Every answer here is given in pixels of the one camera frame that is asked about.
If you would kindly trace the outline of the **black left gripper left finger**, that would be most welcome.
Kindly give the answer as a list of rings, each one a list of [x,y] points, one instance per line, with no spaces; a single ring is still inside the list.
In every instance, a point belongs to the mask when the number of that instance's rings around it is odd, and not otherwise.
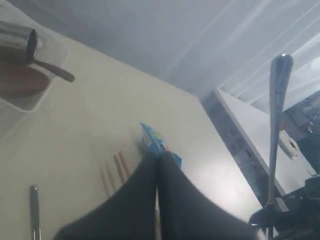
[[[153,240],[157,157],[144,156],[127,182],[102,205],[64,226],[56,240]]]

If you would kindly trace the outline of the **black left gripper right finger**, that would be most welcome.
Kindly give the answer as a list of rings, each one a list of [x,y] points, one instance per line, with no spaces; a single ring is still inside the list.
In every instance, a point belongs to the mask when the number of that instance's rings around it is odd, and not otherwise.
[[[224,211],[203,195],[168,152],[157,163],[157,188],[164,240],[262,240],[262,231]]]

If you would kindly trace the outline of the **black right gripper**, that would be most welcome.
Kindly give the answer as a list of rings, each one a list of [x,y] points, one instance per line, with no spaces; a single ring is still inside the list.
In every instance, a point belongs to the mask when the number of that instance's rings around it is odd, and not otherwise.
[[[297,207],[277,211],[268,204],[265,226],[268,240],[318,240],[320,238],[320,176],[304,182],[304,194],[295,197]]]

